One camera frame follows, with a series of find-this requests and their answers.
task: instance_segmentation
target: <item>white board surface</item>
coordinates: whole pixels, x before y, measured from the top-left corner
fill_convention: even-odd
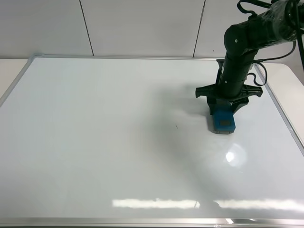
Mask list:
[[[0,218],[304,219],[304,157],[266,89],[209,131],[195,88],[217,68],[36,58],[0,108]]]

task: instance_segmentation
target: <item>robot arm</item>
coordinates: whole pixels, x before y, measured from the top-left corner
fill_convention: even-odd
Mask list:
[[[207,97],[210,114],[213,115],[215,133],[234,132],[233,114],[248,104],[249,96],[260,97],[262,95],[261,87],[244,84],[252,63],[260,64],[259,61],[254,60],[258,50],[297,39],[297,31],[291,22],[294,18],[290,18],[290,6],[295,1],[276,1],[269,5],[270,8],[265,13],[260,15],[254,15],[253,11],[244,10],[248,13],[253,12],[249,20],[232,25],[226,31],[224,44],[227,52],[224,60],[217,60],[219,70],[216,83],[196,88],[196,97]],[[304,5],[297,7],[300,15],[299,24],[301,24],[304,21]],[[262,86],[255,80],[254,82],[256,85]]]

